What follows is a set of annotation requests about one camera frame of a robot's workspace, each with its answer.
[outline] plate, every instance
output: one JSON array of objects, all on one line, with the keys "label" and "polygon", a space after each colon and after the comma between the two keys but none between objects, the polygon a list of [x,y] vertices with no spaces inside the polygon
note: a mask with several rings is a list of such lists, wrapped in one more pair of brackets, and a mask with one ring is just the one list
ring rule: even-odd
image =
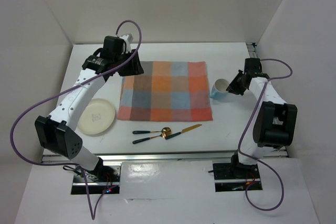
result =
[{"label": "plate", "polygon": [[113,105],[105,99],[92,99],[80,117],[77,127],[87,135],[96,135],[105,131],[115,117]]}]

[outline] light blue cup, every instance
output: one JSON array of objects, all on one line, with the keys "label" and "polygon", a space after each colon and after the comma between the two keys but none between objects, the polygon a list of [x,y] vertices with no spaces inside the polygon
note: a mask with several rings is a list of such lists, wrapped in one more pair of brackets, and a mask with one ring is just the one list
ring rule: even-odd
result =
[{"label": "light blue cup", "polygon": [[225,79],[218,79],[215,81],[211,89],[210,98],[214,100],[222,100],[228,91],[226,91],[227,87],[229,87],[230,83]]}]

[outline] robotic arm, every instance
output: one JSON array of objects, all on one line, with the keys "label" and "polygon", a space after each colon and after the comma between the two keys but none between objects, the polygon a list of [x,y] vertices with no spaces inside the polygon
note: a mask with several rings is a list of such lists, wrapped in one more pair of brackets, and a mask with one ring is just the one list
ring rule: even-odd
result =
[{"label": "robotic arm", "polygon": [[[268,75],[263,73],[260,59],[247,58],[244,71],[238,71],[227,91],[243,95],[245,90],[249,89],[258,99],[268,79]],[[274,149],[289,146],[293,140],[296,117],[297,107],[287,104],[268,82],[257,113],[251,122],[254,127],[248,129],[241,151],[260,159]],[[234,169],[251,169],[256,163],[255,159],[240,153],[232,157]]]},{"label": "robotic arm", "polygon": [[[131,34],[121,37],[107,36],[103,48],[97,49],[85,60],[75,86],[127,60],[134,52],[130,46],[132,40]],[[118,73],[120,76],[143,74],[138,54]],[[109,77],[100,76],[69,92],[46,118],[39,116],[35,121],[37,135],[43,148],[68,158],[98,179],[105,179],[106,173],[112,178],[114,171],[108,166],[103,166],[103,160],[83,146],[82,139],[75,133],[75,129],[84,109]]]}]

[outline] black handle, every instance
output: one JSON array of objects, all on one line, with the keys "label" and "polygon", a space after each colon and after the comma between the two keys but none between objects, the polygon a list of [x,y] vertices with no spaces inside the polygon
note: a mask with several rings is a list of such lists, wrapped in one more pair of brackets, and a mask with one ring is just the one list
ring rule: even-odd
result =
[{"label": "black handle", "polygon": [[143,141],[147,141],[147,140],[149,140],[149,139],[151,139],[151,138],[150,138],[150,137],[146,137],[146,138],[142,138],[142,139],[134,140],[132,143],[133,143],[133,144],[137,144],[137,143],[141,143],[141,142],[143,142]]},{"label": "black handle", "polygon": [[182,133],[182,132],[177,132],[177,133],[175,133],[175,134],[166,136],[164,139],[166,139],[166,140],[171,139],[172,137],[178,136],[178,135],[180,135],[181,133]]},{"label": "black handle", "polygon": [[151,133],[150,131],[133,131],[133,134],[146,134],[146,133]]}]

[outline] knife blade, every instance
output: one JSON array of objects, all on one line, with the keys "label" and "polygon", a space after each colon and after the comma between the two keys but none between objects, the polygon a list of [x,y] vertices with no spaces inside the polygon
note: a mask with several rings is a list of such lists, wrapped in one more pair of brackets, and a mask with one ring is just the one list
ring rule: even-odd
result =
[{"label": "knife blade", "polygon": [[197,127],[200,127],[200,126],[202,126],[202,125],[201,124],[195,124],[193,126],[190,126],[188,128],[185,128],[185,129],[181,130],[180,132],[177,132],[175,134],[171,134],[169,136],[166,136],[164,139],[166,139],[166,140],[171,139],[171,138],[173,138],[175,136],[178,136],[178,135],[180,135],[180,134],[182,134],[184,132],[187,132],[187,131],[191,131],[191,130],[193,130],[193,129],[197,128]]}]

